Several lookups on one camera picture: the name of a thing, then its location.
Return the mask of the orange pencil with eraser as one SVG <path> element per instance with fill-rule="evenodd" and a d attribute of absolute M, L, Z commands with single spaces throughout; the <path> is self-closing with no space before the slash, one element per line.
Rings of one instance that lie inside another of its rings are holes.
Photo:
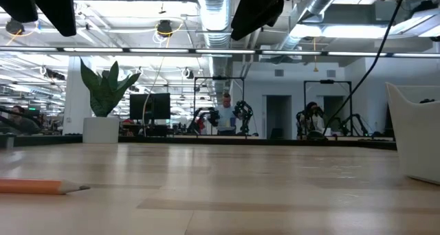
<path fill-rule="evenodd" d="M 62 195 L 89 189 L 89 186 L 65 180 L 0 178 L 0 193 L 8 194 Z"/>

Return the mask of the grey plastic tray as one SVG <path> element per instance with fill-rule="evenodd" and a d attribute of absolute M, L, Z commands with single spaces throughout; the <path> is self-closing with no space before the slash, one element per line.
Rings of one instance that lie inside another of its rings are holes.
<path fill-rule="evenodd" d="M 410 178 L 440 185 L 440 86 L 386 83 L 399 167 Z M 424 99 L 434 102 L 420 104 Z"/>

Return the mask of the black ceiling device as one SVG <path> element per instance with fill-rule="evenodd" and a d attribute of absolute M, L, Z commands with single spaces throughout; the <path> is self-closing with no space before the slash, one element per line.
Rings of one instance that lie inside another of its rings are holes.
<path fill-rule="evenodd" d="M 173 34 L 171 22 L 169 20 L 161 20 L 156 28 L 157 35 L 162 38 L 168 38 Z"/>
<path fill-rule="evenodd" d="M 25 32 L 24 26 L 21 22 L 15 21 L 14 19 L 10 19 L 5 26 L 6 32 L 10 34 L 18 34 L 22 35 Z"/>

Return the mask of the overhead light bar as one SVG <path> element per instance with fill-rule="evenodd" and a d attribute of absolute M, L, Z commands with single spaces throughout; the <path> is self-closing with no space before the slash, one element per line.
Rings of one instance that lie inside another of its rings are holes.
<path fill-rule="evenodd" d="M 117 48 L 117 47 L 16 47 L 0 46 L 0 52 L 26 54 L 114 55 L 114 56 L 324 56 L 324 57 L 375 57 L 380 58 L 432 58 L 440 59 L 440 53 L 391 53 L 391 52 L 335 52 L 335 51 L 284 51 L 261 49 L 183 49 L 183 48 Z"/>

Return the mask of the yellow hanging pendant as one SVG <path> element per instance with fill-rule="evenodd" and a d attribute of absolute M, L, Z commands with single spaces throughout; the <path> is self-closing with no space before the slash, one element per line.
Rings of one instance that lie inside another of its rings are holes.
<path fill-rule="evenodd" d="M 316 48 L 316 37 L 313 38 L 313 50 L 314 50 L 314 51 L 317 51 L 317 48 Z M 314 57 L 314 68 L 313 68 L 313 72 L 319 72 L 319 69 L 318 69 L 318 66 L 317 66 L 317 63 L 318 63 L 317 55 L 314 55 L 313 57 Z"/>

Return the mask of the fluorescent ceiling light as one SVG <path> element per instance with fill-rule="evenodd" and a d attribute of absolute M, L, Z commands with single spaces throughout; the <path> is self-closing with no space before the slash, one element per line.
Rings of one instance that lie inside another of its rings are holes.
<path fill-rule="evenodd" d="M 296 25 L 289 35 L 294 38 L 381 38 L 386 27 L 376 25 Z"/>

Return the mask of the white column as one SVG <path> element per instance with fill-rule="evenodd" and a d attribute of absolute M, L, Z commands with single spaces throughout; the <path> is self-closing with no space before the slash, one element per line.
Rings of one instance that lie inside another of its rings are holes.
<path fill-rule="evenodd" d="M 67 68 L 67 87 L 63 116 L 63 135 L 82 134 L 85 118 L 92 116 L 89 90 L 85 86 L 81 72 L 81 62 L 94 70 L 90 56 L 70 56 Z"/>

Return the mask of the green snake plant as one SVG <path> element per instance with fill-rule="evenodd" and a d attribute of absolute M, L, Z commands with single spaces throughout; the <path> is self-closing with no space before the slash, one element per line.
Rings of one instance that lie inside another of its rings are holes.
<path fill-rule="evenodd" d="M 80 60 L 81 78 L 89 90 L 90 107 L 96 117 L 106 118 L 121 101 L 126 90 L 140 77 L 140 74 L 132 74 L 118 80 L 119 70 L 119 64 L 115 61 L 110 70 L 96 74 Z"/>

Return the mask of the person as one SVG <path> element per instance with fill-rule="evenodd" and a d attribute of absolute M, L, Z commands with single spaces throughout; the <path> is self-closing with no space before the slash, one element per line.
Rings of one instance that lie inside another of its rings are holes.
<path fill-rule="evenodd" d="M 15 135 L 35 135 L 41 132 L 41 127 L 32 119 L 25 117 L 25 109 L 13 106 L 8 117 L 0 114 L 0 133 Z"/>
<path fill-rule="evenodd" d="M 219 119 L 217 125 L 217 135 L 235 135 L 236 134 L 236 116 L 231 105 L 231 97 L 229 93 L 224 93 L 222 96 L 222 105 L 217 107 L 219 112 Z"/>
<path fill-rule="evenodd" d="M 321 139 L 325 134 L 323 111 L 316 102 L 309 102 L 305 109 L 307 139 Z"/>

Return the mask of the white plant pot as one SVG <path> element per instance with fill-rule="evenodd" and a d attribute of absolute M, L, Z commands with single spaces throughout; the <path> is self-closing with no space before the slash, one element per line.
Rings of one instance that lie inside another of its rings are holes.
<path fill-rule="evenodd" d="M 120 121 L 114 117 L 86 117 L 82 142 L 86 144 L 118 143 Z"/>

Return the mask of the black gantry frame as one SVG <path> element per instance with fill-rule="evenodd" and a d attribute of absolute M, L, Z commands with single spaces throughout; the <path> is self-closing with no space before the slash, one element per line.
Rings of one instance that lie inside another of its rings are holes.
<path fill-rule="evenodd" d="M 196 105 L 196 93 L 198 92 L 200 87 L 204 86 L 204 82 L 206 80 L 211 81 L 226 81 L 226 80 L 240 80 L 242 84 L 245 84 L 245 78 L 243 77 L 226 77 L 226 76 L 213 76 L 213 77 L 195 77 L 194 84 L 193 84 L 193 105 Z M 234 106 L 234 115 L 236 118 L 239 117 L 239 114 L 241 114 L 242 117 L 242 125 L 240 127 L 240 133 L 238 135 L 243 135 L 245 137 L 249 137 L 249 121 L 253 116 L 253 110 L 252 107 L 244 100 L 245 92 L 242 91 L 242 100 L 239 100 L 236 105 Z M 199 115 L 201 111 L 207 111 L 210 115 L 208 121 L 211 123 L 212 126 L 217 125 L 217 123 L 214 121 L 215 118 L 218 117 L 218 111 L 216 111 L 212 107 L 201 107 L 198 109 L 193 109 L 193 119 L 190 123 L 190 128 L 196 133 L 195 125 L 196 125 L 196 119 L 202 118 L 205 114 Z"/>
<path fill-rule="evenodd" d="M 338 110 L 329 118 L 328 122 L 326 123 L 326 128 L 329 128 L 330 125 L 332 124 L 332 122 L 336 119 L 336 115 L 345 107 L 345 105 L 347 103 L 349 103 L 349 121 L 352 122 L 353 118 L 353 101 L 352 101 L 352 95 L 353 95 L 353 87 L 352 87 L 352 82 L 351 81 L 342 81 L 342 80 L 331 80 L 331 79 L 326 79 L 326 80 L 304 80 L 303 81 L 303 106 L 304 106 L 304 110 L 307 109 L 307 84 L 311 82 L 311 83 L 319 83 L 321 85 L 333 85 L 335 83 L 344 83 L 344 84 L 348 84 L 349 86 L 349 94 L 346 97 L 346 100 L 341 104 L 341 106 L 338 108 Z"/>

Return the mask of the black aluminium table frame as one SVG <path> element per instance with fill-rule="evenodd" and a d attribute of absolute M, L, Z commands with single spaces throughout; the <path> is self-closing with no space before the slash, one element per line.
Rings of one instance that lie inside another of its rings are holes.
<path fill-rule="evenodd" d="M 34 135 L 16 136 L 0 134 L 0 150 L 25 147 L 25 146 L 49 146 L 57 144 L 79 144 L 83 142 L 80 135 Z M 368 140 L 327 140 L 327 141 L 300 141 L 286 139 L 257 139 L 255 137 L 240 138 L 227 136 L 221 138 L 213 137 L 119 137 L 119 143 L 141 143 L 141 144 L 203 144 L 203 145 L 239 145 L 239 146 L 327 146 L 327 147 L 359 147 L 382 150 L 396 150 L 395 142 L 378 142 Z"/>

